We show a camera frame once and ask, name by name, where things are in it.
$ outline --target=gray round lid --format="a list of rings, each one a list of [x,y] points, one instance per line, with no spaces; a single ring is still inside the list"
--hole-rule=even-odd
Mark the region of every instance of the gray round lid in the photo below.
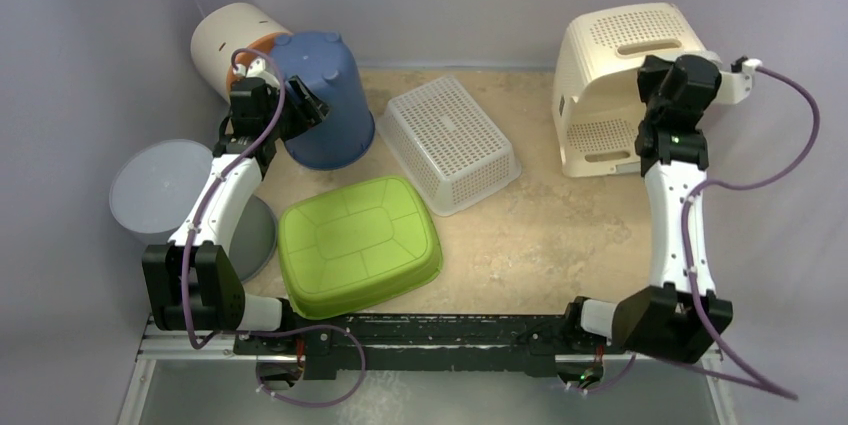
[[[153,234],[174,230],[191,212],[212,170],[212,152],[190,140],[168,140],[137,153],[109,193],[123,227]]]

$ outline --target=upside-down blue bucket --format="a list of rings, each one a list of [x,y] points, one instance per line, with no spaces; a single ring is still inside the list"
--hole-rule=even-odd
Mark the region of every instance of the upside-down blue bucket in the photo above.
[[[330,106],[321,124],[285,142],[292,158],[307,168],[333,170],[363,156],[374,140],[374,117],[356,61],[341,36],[334,32],[280,35],[270,55],[287,79],[297,75]]]

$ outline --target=white cylindrical container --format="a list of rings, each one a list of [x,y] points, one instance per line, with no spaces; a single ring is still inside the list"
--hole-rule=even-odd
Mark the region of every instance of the white cylindrical container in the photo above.
[[[281,34],[291,32],[249,3],[232,3],[209,14],[194,30],[191,59],[203,78],[229,102],[233,51],[254,48],[268,53],[274,37]],[[243,56],[238,61],[247,65],[252,58]]]

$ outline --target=green plastic basket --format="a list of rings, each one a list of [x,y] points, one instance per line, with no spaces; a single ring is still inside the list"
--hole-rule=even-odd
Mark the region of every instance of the green plastic basket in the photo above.
[[[424,285],[442,268],[427,207],[402,177],[295,204],[280,219],[279,234],[289,301],[308,319],[373,306]]]

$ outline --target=white mesh basket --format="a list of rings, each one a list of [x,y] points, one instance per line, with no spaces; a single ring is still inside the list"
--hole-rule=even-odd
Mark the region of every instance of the white mesh basket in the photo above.
[[[704,50],[674,5],[646,3],[588,13],[562,41],[551,104],[562,171],[570,177],[639,171],[634,141],[645,105],[636,73],[649,54],[673,60]]]
[[[437,215],[470,207],[521,175],[512,144],[452,76],[389,100],[377,131]]]

